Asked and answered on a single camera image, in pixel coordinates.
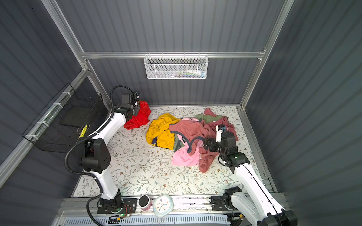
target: red cloth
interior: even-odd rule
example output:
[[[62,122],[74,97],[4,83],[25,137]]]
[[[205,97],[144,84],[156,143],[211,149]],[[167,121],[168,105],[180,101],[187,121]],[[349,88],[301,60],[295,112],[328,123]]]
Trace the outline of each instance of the red cloth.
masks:
[[[217,116],[216,114],[214,114],[211,109],[208,107],[205,109],[204,115],[211,115],[213,117]]]
[[[216,126],[217,125],[225,125],[225,128],[227,131],[232,132],[235,135],[235,139],[237,141],[237,135],[236,135],[236,131],[234,128],[234,125],[229,123],[229,120],[226,116],[223,116],[221,119],[217,120],[217,121],[212,121],[209,122],[208,125],[216,132]]]
[[[201,122],[197,121],[189,121],[189,120],[181,120],[176,124],[169,126],[171,133],[176,131],[182,134],[182,136],[190,143],[196,137],[210,137],[216,138],[216,132],[212,129],[208,124],[205,123],[204,120]],[[195,140],[189,148],[191,148],[191,152],[189,155],[195,154],[197,144],[202,142],[201,140]],[[219,154],[218,152],[210,152],[209,150],[205,150],[204,147],[199,148],[200,152],[200,161],[199,161],[199,169],[200,172],[206,172],[211,166],[214,158]]]
[[[151,110],[146,101],[139,101],[141,107],[136,116],[132,116],[131,120],[124,124],[126,129],[139,128],[142,125],[146,125],[149,120],[148,116],[151,114]]]

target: black wire basket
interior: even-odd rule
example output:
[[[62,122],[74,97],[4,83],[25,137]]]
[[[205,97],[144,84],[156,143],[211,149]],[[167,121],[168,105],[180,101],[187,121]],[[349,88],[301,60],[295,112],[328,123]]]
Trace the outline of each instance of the black wire basket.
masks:
[[[59,103],[39,114],[22,134],[41,151],[68,152],[79,138],[93,133],[107,116],[100,93],[72,88],[63,94]]]

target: clothing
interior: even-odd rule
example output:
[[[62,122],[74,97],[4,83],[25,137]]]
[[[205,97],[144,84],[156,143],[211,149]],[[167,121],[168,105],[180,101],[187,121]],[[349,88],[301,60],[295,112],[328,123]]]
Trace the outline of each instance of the clothing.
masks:
[[[175,137],[173,133],[170,133],[169,126],[179,121],[180,119],[175,118],[169,113],[153,120],[146,133],[147,143],[161,148],[173,149]]]
[[[195,118],[202,119],[206,123],[210,123],[212,121],[220,120],[222,117],[223,117],[222,115],[212,116],[212,115],[204,115],[204,114],[199,114],[199,115],[195,116]]]
[[[177,136],[175,136],[175,143],[173,144],[173,152],[176,152],[178,149],[184,146],[185,146],[184,143]]]
[[[205,115],[211,115],[211,116],[214,116],[214,117],[217,116],[216,114],[214,114],[214,113],[211,111],[211,109],[210,109],[209,107],[205,109],[204,114],[205,114]]]
[[[236,131],[234,128],[234,125],[229,123],[229,120],[226,116],[223,116],[220,120],[218,121],[213,121],[208,123],[208,125],[216,132],[216,126],[217,125],[225,125],[225,128],[227,131],[232,132],[235,135],[235,140],[238,141],[237,139],[237,135],[236,135]]]
[[[140,110],[136,116],[132,116],[131,120],[124,124],[125,129],[139,128],[142,125],[146,125],[149,120],[148,117],[151,114],[151,110],[146,101],[139,101]]]
[[[206,172],[211,166],[214,158],[219,153],[205,150],[204,147],[202,147],[203,140],[205,137],[216,138],[216,132],[208,124],[206,124],[204,120],[201,120],[200,122],[195,120],[197,119],[184,119],[177,124],[169,126],[171,133],[175,133],[183,137],[186,141],[185,147],[188,146],[186,148],[182,148],[182,153],[175,152],[173,160],[174,158],[176,160],[177,157],[181,156],[186,157],[185,150],[190,156],[195,155],[194,158],[198,158],[198,150],[201,154],[199,159],[199,169],[201,172]]]
[[[199,121],[196,118],[183,118],[181,121],[182,120]],[[195,153],[193,155],[189,155],[187,153],[189,145],[187,144],[186,139],[179,134],[175,134],[175,140],[176,139],[183,145],[183,147],[177,149],[177,151],[173,154],[171,164],[175,166],[198,166],[200,159],[199,148],[202,147],[203,142],[197,141],[198,144],[196,146]]]

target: wire mesh basket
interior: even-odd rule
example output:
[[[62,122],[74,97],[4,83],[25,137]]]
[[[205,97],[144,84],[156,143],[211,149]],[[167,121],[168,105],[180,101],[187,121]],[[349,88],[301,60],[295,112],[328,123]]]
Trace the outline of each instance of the wire mesh basket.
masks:
[[[80,137],[94,132],[107,116],[100,93],[71,89],[63,94],[66,95],[52,104],[49,113],[36,117],[22,134],[39,150],[66,153]]]
[[[146,55],[144,65],[148,79],[205,79],[207,55]]]

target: vent grille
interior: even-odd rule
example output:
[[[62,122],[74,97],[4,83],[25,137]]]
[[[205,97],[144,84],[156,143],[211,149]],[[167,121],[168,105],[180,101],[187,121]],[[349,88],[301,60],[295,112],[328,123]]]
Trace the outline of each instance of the vent grille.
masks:
[[[205,224],[230,225],[227,215],[223,214],[183,214],[167,215],[158,218],[154,215],[131,216],[122,219],[119,223],[108,224],[108,217],[94,217],[103,225],[169,225],[169,224]],[[64,226],[93,226],[96,225],[89,217],[67,217]]]

